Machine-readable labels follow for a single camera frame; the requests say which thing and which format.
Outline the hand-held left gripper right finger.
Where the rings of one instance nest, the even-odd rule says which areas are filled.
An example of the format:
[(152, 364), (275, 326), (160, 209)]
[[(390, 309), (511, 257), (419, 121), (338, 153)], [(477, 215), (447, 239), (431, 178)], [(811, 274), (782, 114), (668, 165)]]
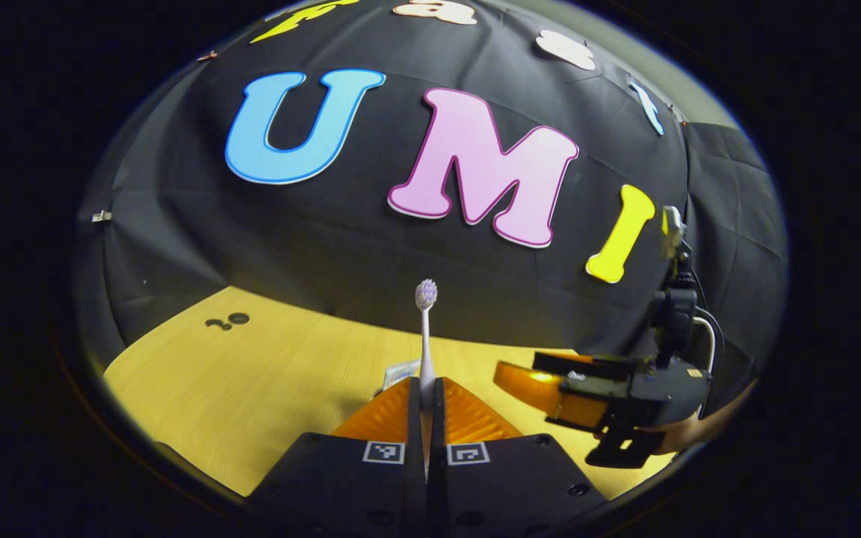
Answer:
[(439, 535), (548, 535), (607, 498), (548, 433), (522, 435), (440, 377), (430, 470)]

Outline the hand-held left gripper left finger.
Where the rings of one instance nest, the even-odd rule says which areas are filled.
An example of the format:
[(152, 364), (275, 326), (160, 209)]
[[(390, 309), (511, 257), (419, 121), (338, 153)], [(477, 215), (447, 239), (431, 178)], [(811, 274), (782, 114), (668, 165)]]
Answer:
[(410, 377), (334, 433), (302, 433), (250, 493), (249, 508), (273, 535), (421, 534), (419, 399)]

